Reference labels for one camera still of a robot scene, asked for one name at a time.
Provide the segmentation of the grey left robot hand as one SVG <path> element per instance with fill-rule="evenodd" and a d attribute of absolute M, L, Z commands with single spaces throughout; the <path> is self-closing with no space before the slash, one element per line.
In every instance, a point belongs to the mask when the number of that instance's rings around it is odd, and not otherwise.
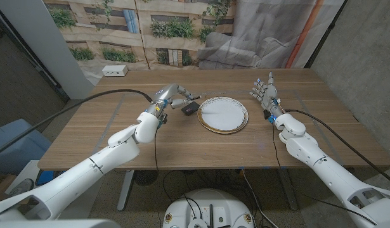
<path fill-rule="evenodd" d="M 150 103 L 147 113 L 151 113 L 159 119 L 160 122 L 166 123 L 167 114 L 164 109 L 170 105 L 172 109 L 178 108 L 184 104 L 189 104 L 193 100 L 200 98 L 195 97 L 191 92 L 178 84 L 169 84 L 159 90 Z"/>

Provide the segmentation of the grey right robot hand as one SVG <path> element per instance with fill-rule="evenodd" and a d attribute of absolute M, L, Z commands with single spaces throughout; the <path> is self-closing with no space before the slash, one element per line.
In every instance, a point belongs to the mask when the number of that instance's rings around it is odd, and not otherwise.
<path fill-rule="evenodd" d="M 269 73 L 267 83 L 258 79 L 254 85 L 255 87 L 252 88 L 249 94 L 261 103 L 264 118 L 273 123 L 280 115 L 285 113 L 280 107 L 280 99 L 274 86 L 273 72 Z"/>

